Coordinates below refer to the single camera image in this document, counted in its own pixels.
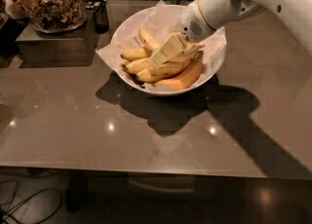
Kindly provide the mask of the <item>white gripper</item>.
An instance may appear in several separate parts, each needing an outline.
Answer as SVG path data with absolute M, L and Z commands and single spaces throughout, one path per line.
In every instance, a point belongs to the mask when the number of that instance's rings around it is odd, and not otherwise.
M 148 59 L 152 67 L 159 67 L 171 57 L 180 54 L 187 47 L 187 41 L 198 43 L 215 32 L 202 17 L 198 1 L 185 7 L 176 22 L 176 28 L 184 37 L 180 33 L 172 33 Z

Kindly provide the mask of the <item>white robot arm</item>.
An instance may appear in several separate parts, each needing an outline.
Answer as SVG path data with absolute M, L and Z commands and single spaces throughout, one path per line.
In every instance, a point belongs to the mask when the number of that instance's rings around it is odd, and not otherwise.
M 239 20 L 264 8 L 274 14 L 312 54 L 312 0 L 194 0 L 175 22 L 180 44 L 199 43 L 228 21 Z

